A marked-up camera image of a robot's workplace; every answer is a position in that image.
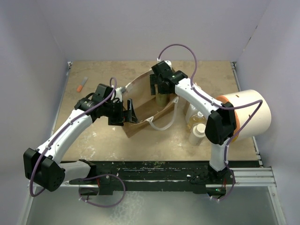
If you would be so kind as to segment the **brown burlap canvas bag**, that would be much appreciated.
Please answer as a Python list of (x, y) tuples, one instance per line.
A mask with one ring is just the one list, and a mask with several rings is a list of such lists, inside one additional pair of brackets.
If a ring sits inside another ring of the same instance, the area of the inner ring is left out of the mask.
[(153, 71), (141, 74), (125, 86), (125, 92), (122, 94), (123, 107), (127, 109), (127, 100), (132, 100), (135, 115), (138, 123), (125, 123), (123, 131), (128, 138), (137, 134), (150, 123), (147, 119), (151, 118), (156, 121), (169, 112), (177, 109), (179, 97), (176, 94), (170, 94), (167, 97), (165, 106), (159, 106), (156, 103), (156, 96), (150, 92), (150, 75)]

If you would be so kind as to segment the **beige jar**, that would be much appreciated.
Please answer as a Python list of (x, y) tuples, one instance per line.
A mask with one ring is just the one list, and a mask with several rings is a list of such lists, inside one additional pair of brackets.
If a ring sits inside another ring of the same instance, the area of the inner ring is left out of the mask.
[(156, 100), (156, 104), (158, 106), (165, 107), (169, 102), (169, 94), (157, 93), (156, 97), (155, 97), (155, 100)]

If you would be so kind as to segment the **white bottle with black cap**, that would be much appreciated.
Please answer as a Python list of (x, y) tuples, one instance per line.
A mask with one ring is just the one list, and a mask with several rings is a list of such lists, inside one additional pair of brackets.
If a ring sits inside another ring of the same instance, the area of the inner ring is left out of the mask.
[(198, 113), (198, 110), (192, 104), (189, 104), (186, 115), (185, 115), (186, 123), (189, 123), (190, 117), (192, 117), (193, 115), (195, 115), (197, 113)]

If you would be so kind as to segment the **clear amber liquid bottle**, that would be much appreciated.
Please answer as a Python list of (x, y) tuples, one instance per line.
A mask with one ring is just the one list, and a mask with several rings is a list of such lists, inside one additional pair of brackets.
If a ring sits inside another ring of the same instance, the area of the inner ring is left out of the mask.
[(187, 131), (191, 132), (194, 126), (198, 124), (206, 124), (206, 118), (201, 112), (197, 112), (195, 115), (192, 115), (187, 123)]

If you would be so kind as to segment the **cream round bottle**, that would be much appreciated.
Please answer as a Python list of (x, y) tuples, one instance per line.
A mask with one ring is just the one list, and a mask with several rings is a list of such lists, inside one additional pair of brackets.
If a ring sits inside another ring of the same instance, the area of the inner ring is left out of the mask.
[(202, 123), (194, 126), (188, 137), (189, 143), (193, 146), (199, 146), (202, 140), (206, 137), (205, 129), (206, 125)]

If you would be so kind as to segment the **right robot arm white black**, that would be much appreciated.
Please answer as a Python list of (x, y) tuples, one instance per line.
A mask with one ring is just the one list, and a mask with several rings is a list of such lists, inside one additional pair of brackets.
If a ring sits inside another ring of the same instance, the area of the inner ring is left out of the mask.
[(180, 70), (174, 72), (165, 61), (151, 69), (151, 95), (176, 94), (191, 103), (206, 118), (205, 135), (211, 142), (208, 177), (211, 182), (220, 183), (225, 178), (228, 165), (228, 142), (237, 127), (233, 105), (214, 99), (197, 87), (185, 73)]

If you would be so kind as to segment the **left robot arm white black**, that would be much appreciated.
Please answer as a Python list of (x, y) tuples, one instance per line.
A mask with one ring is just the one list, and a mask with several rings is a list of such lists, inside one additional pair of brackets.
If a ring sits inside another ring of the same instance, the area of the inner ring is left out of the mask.
[(91, 184), (96, 180), (94, 164), (84, 159), (62, 163), (62, 158), (79, 135), (101, 117), (107, 117), (108, 124), (115, 126), (138, 122), (132, 99), (127, 100), (127, 109), (123, 108), (125, 92), (125, 87), (99, 84), (95, 92), (78, 100), (68, 119), (45, 143), (25, 151), (24, 170), (30, 190), (38, 184), (53, 192), (65, 181), (81, 179)]

